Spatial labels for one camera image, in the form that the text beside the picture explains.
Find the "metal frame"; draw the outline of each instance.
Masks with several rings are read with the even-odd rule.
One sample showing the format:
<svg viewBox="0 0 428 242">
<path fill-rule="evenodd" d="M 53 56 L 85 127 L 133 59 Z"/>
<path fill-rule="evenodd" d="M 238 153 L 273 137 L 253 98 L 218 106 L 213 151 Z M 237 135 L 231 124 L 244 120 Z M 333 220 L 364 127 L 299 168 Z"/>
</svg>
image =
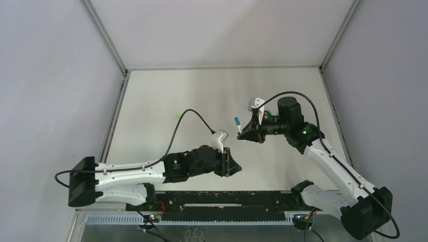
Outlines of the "metal frame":
<svg viewBox="0 0 428 242">
<path fill-rule="evenodd" d="M 109 154 L 110 145 L 112 144 L 113 134 L 115 133 L 116 124 L 118 122 L 119 112 L 122 107 L 122 102 L 125 97 L 126 88 L 128 86 L 130 72 L 127 72 L 123 78 L 123 82 L 121 83 L 119 93 L 116 98 L 115 107 L 113 108 L 112 117 L 109 122 L 109 127 L 107 128 L 107 132 L 104 137 L 104 141 L 102 144 L 101 153 L 99 155 L 98 162 L 105 163 L 107 161 L 107 156 Z"/>
<path fill-rule="evenodd" d="M 93 4 L 91 3 L 90 0 L 80 0 L 80 3 L 82 4 L 83 8 L 85 9 L 86 13 L 88 14 L 89 18 L 94 24 L 95 29 L 97 30 L 98 34 L 100 35 L 102 41 L 104 42 L 105 46 L 109 50 L 110 54 L 112 54 L 112 57 L 115 60 L 116 64 L 118 65 L 119 69 L 122 71 L 122 74 L 126 75 L 127 70 L 126 70 L 125 64 L 123 64 L 123 61 L 119 56 L 119 53 L 116 50 L 115 45 L 112 42 L 112 39 L 110 39 L 109 34 L 107 33 L 104 25 L 102 24 L 101 19 L 96 13 L 96 10 Z"/>
<path fill-rule="evenodd" d="M 332 57 L 334 51 L 336 50 L 337 45 L 339 44 L 340 40 L 343 37 L 343 34 L 345 33 L 346 29 L 349 26 L 349 23 L 352 20 L 352 17 L 354 16 L 355 12 L 357 11 L 359 5 L 363 2 L 363 0 L 354 0 L 351 7 L 348 10 L 348 13 L 346 14 L 345 19 L 342 22 L 342 25 L 340 26 L 339 30 L 337 31 L 337 34 L 333 40 L 332 45 L 329 48 L 329 51 L 327 51 L 326 56 L 324 57 L 323 62 L 321 63 L 321 66 L 319 67 L 322 72 L 326 69 L 327 64 L 330 61 L 330 58 Z"/>
<path fill-rule="evenodd" d="M 338 112 L 336 110 L 336 105 L 335 105 L 335 101 L 334 98 L 330 92 L 330 89 L 328 87 L 328 82 L 325 79 L 324 76 L 324 71 L 326 69 L 327 64 L 329 63 L 335 49 L 338 46 L 338 43 L 340 42 L 340 40 L 342 39 L 347 27 L 349 26 L 349 23 L 351 22 L 356 10 L 358 9 L 358 7 L 360 6 L 361 2 L 363 0 L 354 0 L 354 2 L 352 3 L 341 27 L 339 28 L 334 41 L 332 42 L 326 56 L 323 59 L 323 62 L 321 63 L 320 66 L 259 66 L 259 67 L 249 67 L 249 66 L 242 66 L 242 67 L 197 67 L 197 68 L 159 68 L 159 69 L 132 69 L 132 70 L 200 70 L 200 69 L 259 69 L 259 68 L 315 68 L 318 67 L 319 68 L 319 72 L 320 72 L 320 76 L 321 79 L 323 81 L 323 85 L 325 88 L 325 92 L 327 93 L 327 97 L 328 97 L 328 101 L 330 103 L 331 109 L 332 109 L 332 113 L 334 116 L 334 120 L 336 123 L 336 127 L 339 131 L 339 136 L 341 139 L 341 143 L 342 146 L 345 149 L 345 155 L 346 155 L 346 159 L 348 161 L 348 163 L 350 163 L 350 165 L 352 165 L 352 160 L 351 160 L 351 155 L 350 155 L 350 151 L 348 149 L 347 143 L 345 141 L 345 137 L 343 134 L 343 129 L 340 125 L 340 116 L 338 115 Z M 113 59 L 115 60 L 116 64 L 118 65 L 119 69 L 121 70 L 121 72 L 124 75 L 123 81 L 121 83 L 121 87 L 116 99 L 116 104 L 112 113 L 112 118 L 110 120 L 109 123 L 109 127 L 108 130 L 106 132 L 105 135 L 105 139 L 103 142 L 103 146 L 102 146 L 102 150 L 100 153 L 100 158 L 99 158 L 99 162 L 106 162 L 108 153 L 109 153 L 109 149 L 110 149 L 110 145 L 112 142 L 112 138 L 113 138 L 113 134 L 116 128 L 116 124 L 117 124 L 117 120 L 118 120 L 118 116 L 120 113 L 120 109 L 122 106 L 122 102 L 125 96 L 125 92 L 126 92 L 126 88 L 129 82 L 129 77 L 130 77 L 130 73 L 128 69 L 126 69 L 122 59 L 120 58 L 119 53 L 117 52 L 112 40 L 110 39 L 104 25 L 102 24 L 102 21 L 100 20 L 93 4 L 91 3 L 90 0 L 80 0 L 80 2 L 82 3 L 82 6 L 84 7 L 84 9 L 86 10 L 88 16 L 90 17 L 92 23 L 94 24 L 97 32 L 99 33 L 101 39 L 103 40 L 104 44 L 106 45 L 106 47 L 108 48 L 109 52 L 111 53 Z M 285 217 L 285 223 L 283 223 L 284 225 L 290 225 L 289 223 L 289 218 L 290 216 L 292 217 L 294 214 L 298 214 L 298 213 L 306 213 L 308 211 L 288 211 L 288 212 L 284 212 L 284 217 Z M 86 225 L 86 223 L 91 223 L 91 222 L 95 222 L 95 221 L 100 221 L 100 219 L 102 219 L 101 217 L 109 217 L 112 218 L 109 220 L 110 224 L 117 222 L 117 224 L 124 224 L 123 219 L 126 219 L 129 217 L 130 220 L 127 221 L 132 221 L 135 222 L 136 216 L 139 216 L 138 214 L 135 214 L 134 212 L 128 212 L 125 211 L 125 205 L 124 204 L 94 204 L 92 206 L 88 206 L 82 209 L 76 209 L 75 215 L 73 217 L 72 220 L 72 224 L 70 227 L 70 231 L 68 233 L 68 237 L 67 237 L 67 241 L 80 241 L 83 235 L 83 230 L 84 227 Z M 183 222 L 172 222 L 172 221 L 165 221 L 163 222 L 165 223 L 165 225 L 183 225 Z M 238 224 L 238 225 L 242 225 L 243 223 L 234 223 L 234 222 L 227 222 L 224 223 L 224 225 L 233 225 L 233 224 Z M 370 238 L 370 240 L 372 241 L 376 241 L 376 242 L 381 242 L 384 241 L 383 238 L 379 238 L 376 237 L 374 235 L 372 235 Z"/>
</svg>

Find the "small white object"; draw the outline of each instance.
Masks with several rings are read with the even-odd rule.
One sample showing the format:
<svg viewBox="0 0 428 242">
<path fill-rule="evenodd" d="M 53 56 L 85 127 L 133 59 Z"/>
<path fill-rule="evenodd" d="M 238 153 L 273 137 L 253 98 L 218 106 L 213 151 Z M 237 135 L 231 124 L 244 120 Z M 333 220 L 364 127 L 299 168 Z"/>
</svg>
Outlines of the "small white object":
<svg viewBox="0 0 428 242">
<path fill-rule="evenodd" d="M 223 153 L 223 142 L 225 142 L 228 137 L 229 134 L 225 130 L 217 130 L 217 132 L 211 135 L 211 147 Z"/>
<path fill-rule="evenodd" d="M 264 104 L 264 100 L 258 97 L 253 97 L 248 102 L 248 111 L 253 112 L 253 108 L 258 108 L 262 104 Z M 258 122 L 261 124 L 261 121 L 263 120 L 263 114 L 264 114 L 264 106 L 261 107 L 258 110 Z"/>
</svg>

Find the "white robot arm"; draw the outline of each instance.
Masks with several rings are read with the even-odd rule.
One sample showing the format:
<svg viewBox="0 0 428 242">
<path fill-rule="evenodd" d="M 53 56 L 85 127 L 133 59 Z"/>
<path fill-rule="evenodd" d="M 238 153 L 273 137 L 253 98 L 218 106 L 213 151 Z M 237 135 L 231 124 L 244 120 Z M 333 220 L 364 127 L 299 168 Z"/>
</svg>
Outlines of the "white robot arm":
<svg viewBox="0 0 428 242">
<path fill-rule="evenodd" d="M 315 111 L 317 126 L 304 121 L 300 104 L 294 97 L 278 100 L 278 115 L 264 111 L 260 113 L 267 102 L 283 94 L 297 94 L 306 98 Z M 318 129 L 317 112 L 309 98 L 301 93 L 285 92 L 262 104 L 256 103 L 257 100 L 262 99 L 250 100 L 252 117 L 244 128 L 240 127 L 239 120 L 235 118 L 239 130 L 237 139 L 264 143 L 266 135 L 284 135 L 288 143 L 313 161 L 340 191 L 340 194 L 325 191 L 306 180 L 292 189 L 301 202 L 340 219 L 345 229 L 356 239 L 365 238 L 392 218 L 391 192 L 385 187 L 377 189 L 336 153 Z"/>
<path fill-rule="evenodd" d="M 235 162 L 223 142 L 228 137 L 224 130 L 211 136 L 211 146 L 203 145 L 191 151 L 171 153 L 162 160 L 136 164 L 95 163 L 86 157 L 70 173 L 70 207 L 82 207 L 95 202 L 123 202 L 133 206 L 155 203 L 155 185 L 185 182 L 189 177 L 214 172 L 231 176 L 242 168 Z"/>
</svg>

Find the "metal grating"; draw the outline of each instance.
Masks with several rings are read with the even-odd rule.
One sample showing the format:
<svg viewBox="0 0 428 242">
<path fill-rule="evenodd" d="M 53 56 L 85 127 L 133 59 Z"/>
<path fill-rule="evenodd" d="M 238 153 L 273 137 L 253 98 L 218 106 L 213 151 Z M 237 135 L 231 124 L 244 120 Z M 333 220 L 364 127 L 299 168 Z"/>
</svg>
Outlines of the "metal grating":
<svg viewBox="0 0 428 242">
<path fill-rule="evenodd" d="M 136 225 L 143 224 L 139 214 L 92 214 L 88 216 L 87 225 Z M 290 217 L 284 221 L 160 221 L 159 225 L 292 225 Z"/>
</svg>

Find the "white wall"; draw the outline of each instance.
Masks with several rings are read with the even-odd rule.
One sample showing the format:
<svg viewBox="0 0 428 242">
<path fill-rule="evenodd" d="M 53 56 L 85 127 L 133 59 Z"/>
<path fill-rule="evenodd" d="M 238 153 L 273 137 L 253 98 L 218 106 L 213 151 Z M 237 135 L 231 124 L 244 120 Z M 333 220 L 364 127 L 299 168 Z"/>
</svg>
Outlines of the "white wall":
<svg viewBox="0 0 428 242">
<path fill-rule="evenodd" d="M 64 241 L 54 174 L 99 155 L 122 75 L 76 0 L 1 1 L 0 36 L 0 241 Z"/>
<path fill-rule="evenodd" d="M 92 0 L 129 69 L 320 65 L 353 0 Z"/>
<path fill-rule="evenodd" d="M 364 1 L 327 67 L 354 163 L 393 193 L 399 241 L 427 235 L 427 9 L 425 0 Z"/>
</svg>

